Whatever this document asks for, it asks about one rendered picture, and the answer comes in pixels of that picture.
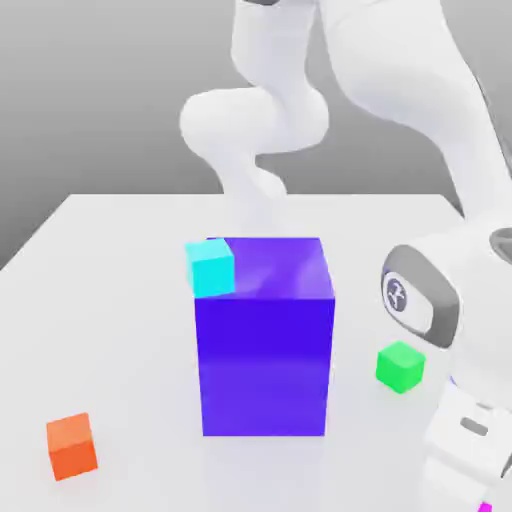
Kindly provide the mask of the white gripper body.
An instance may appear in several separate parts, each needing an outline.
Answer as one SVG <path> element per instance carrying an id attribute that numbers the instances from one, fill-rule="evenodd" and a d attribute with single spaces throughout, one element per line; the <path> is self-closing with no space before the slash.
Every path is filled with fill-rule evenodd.
<path id="1" fill-rule="evenodd" d="M 426 441 L 450 462 L 501 480 L 512 467 L 512 414 L 482 407 L 466 393 L 444 393 Z"/>

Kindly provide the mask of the small green cube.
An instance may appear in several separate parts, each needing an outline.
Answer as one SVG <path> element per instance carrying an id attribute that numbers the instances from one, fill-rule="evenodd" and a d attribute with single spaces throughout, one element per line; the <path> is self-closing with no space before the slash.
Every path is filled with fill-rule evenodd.
<path id="1" fill-rule="evenodd" d="M 376 378 L 398 394 L 412 390 L 422 381 L 426 356 L 397 341 L 378 352 Z"/>

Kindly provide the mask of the small cyan cube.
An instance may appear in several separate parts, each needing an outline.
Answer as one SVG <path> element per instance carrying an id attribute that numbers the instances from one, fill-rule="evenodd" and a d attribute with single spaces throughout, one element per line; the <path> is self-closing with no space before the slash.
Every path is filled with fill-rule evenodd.
<path id="1" fill-rule="evenodd" d="M 224 238 L 186 243 L 185 256 L 187 281 L 195 298 L 234 292 L 234 255 Z"/>

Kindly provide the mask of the small orange cube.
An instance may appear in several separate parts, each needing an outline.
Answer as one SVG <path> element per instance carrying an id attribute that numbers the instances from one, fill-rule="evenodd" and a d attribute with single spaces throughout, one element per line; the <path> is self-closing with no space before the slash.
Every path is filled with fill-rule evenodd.
<path id="1" fill-rule="evenodd" d="M 87 413 L 48 422 L 46 434 L 48 454 L 56 481 L 98 468 L 90 419 Z"/>

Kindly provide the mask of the large blue box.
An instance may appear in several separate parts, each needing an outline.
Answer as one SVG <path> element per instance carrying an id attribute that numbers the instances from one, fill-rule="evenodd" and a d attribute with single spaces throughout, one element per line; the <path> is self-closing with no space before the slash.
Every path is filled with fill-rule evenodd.
<path id="1" fill-rule="evenodd" d="M 206 436 L 325 432 L 335 293 L 317 238 L 224 238 L 233 293 L 195 298 Z"/>

